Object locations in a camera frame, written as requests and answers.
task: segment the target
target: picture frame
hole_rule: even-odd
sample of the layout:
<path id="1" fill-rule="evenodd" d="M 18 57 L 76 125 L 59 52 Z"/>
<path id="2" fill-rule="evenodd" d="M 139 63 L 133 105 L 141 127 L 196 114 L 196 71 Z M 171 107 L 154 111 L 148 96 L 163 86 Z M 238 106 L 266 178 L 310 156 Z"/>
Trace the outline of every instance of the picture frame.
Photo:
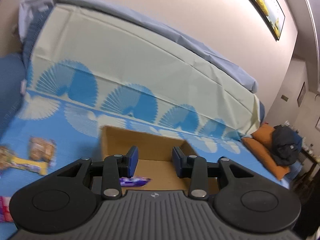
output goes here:
<path id="1" fill-rule="evenodd" d="M 316 129 L 320 132 L 320 117 L 319 117 L 318 122 L 316 124 Z"/>
<path id="2" fill-rule="evenodd" d="M 277 0 L 250 0 L 276 41 L 279 41 L 284 25 L 285 15 Z"/>
<path id="3" fill-rule="evenodd" d="M 298 99 L 297 99 L 298 107 L 301 106 L 301 103 L 302 103 L 302 100 L 303 100 L 305 94 L 306 94 L 306 83 L 304 82 L 303 85 L 302 85 L 302 88 L 300 90 L 300 94 L 298 96 Z"/>

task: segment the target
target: blue patterned sheet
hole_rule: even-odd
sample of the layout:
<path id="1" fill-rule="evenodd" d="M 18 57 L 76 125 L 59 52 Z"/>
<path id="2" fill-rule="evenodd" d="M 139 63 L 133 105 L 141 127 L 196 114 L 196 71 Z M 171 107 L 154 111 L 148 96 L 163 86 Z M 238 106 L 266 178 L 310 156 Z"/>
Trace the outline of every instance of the blue patterned sheet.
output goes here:
<path id="1" fill-rule="evenodd" d="M 116 102 L 117 93 L 118 90 L 115 90 L 114 93 L 110 94 L 110 101 Z M 216 135 L 222 134 L 223 127 L 210 124 L 199 130 L 197 134 L 177 130 L 174 129 L 177 126 L 177 122 L 173 122 L 175 112 L 176 110 L 167 112 L 161 118 L 159 125 L 153 125 L 142 119 L 135 118 L 141 114 L 138 104 L 127 107 L 127 111 L 121 115 L 79 106 L 28 90 L 24 106 L 11 122 L 0 143 L 8 145 L 17 156 L 28 158 L 30 136 L 53 139 L 57 144 L 57 164 L 55 167 L 48 169 L 49 172 L 53 172 L 84 156 L 91 157 L 96 161 L 101 160 L 99 127 L 100 125 L 112 125 L 185 139 L 208 162 L 216 162 L 221 156 L 226 156 L 279 183 L 241 142 L 231 138 L 212 137 L 215 132 Z M 188 114 L 182 116 L 184 118 L 181 117 L 178 122 L 180 125 L 192 123 L 185 121 L 188 119 Z M 36 173 L 8 169 L 1 175 L 0 195 L 12 196 L 18 189 L 39 178 L 41 176 Z M 0 224 L 0 240 L 6 239 L 15 230 L 13 223 Z"/>
<path id="2" fill-rule="evenodd" d="M 172 129 L 214 131 L 215 138 L 239 139 L 260 126 L 259 99 L 214 65 L 149 30 L 76 6 L 51 12 L 28 87 Z"/>

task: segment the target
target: open cardboard box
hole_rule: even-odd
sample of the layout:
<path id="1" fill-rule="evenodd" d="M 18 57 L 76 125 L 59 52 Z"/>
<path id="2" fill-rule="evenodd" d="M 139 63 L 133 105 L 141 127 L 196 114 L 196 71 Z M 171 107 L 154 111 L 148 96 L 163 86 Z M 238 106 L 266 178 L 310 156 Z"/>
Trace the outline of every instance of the open cardboard box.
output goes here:
<path id="1" fill-rule="evenodd" d="M 143 187 L 123 187 L 126 190 L 184 190 L 188 191 L 190 179 L 180 179 L 172 163 L 172 148 L 179 146 L 185 155 L 197 155 L 191 145 L 182 139 L 169 138 L 113 126 L 101 129 L 102 158 L 114 154 L 127 154 L 131 146 L 137 146 L 139 160 L 134 175 L 150 178 Z M 217 180 L 209 178 L 209 192 L 218 192 Z"/>

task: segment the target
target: yellow snack package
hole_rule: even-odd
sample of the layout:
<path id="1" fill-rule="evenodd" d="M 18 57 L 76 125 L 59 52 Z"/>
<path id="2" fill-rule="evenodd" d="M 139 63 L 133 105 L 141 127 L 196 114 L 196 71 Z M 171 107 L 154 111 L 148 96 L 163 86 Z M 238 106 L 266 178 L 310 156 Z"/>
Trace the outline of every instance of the yellow snack package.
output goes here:
<path id="1" fill-rule="evenodd" d="M 20 169 L 20 170 L 36 172 L 36 173 L 39 173 L 40 175 L 48 174 L 47 172 L 48 164 L 46 162 L 36 162 L 36 161 L 18 158 L 16 156 L 14 156 L 11 160 L 11 167 Z"/>

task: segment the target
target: white wall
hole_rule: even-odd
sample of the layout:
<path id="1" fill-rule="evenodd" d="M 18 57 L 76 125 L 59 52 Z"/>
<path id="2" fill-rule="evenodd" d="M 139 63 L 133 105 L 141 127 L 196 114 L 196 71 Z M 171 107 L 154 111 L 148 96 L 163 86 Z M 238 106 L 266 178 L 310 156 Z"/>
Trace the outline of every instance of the white wall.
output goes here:
<path id="1" fill-rule="evenodd" d="M 317 42 L 320 45 L 320 0 L 309 0 L 309 3 L 312 10 L 313 18 L 315 21 Z M 301 50 L 301 51 L 305 50 L 305 53 L 302 57 L 305 59 L 308 59 L 307 68 L 308 68 L 309 88 L 311 91 L 317 92 L 317 90 L 319 89 L 318 62 L 315 61 L 317 57 L 316 51 L 314 51 L 314 49 L 310 48 L 309 46 L 312 40 L 313 39 L 299 41 L 300 42 L 299 46 L 301 48 L 296 49 L 296 51 L 298 52 L 298 50 Z"/>
<path id="2" fill-rule="evenodd" d="M 306 137 L 307 144 L 313 144 L 314 153 L 320 155 L 320 131 L 316 129 L 316 123 L 320 117 L 320 96 L 308 92 L 305 95 L 294 126 L 301 136 Z"/>
<path id="3" fill-rule="evenodd" d="M 272 126 L 283 124 L 287 120 L 294 124 L 299 112 L 297 99 L 304 82 L 308 91 L 306 62 L 292 58 L 276 99 L 265 118 L 266 122 Z M 281 99 L 282 95 L 289 98 L 287 102 Z"/>
<path id="4" fill-rule="evenodd" d="M 287 71 L 297 28 L 285 0 L 276 41 L 249 0 L 107 0 L 130 7 L 204 42 L 241 66 L 259 83 L 257 96 L 271 107 Z M 19 0 L 0 2 L 0 55 L 20 46 L 12 37 Z"/>

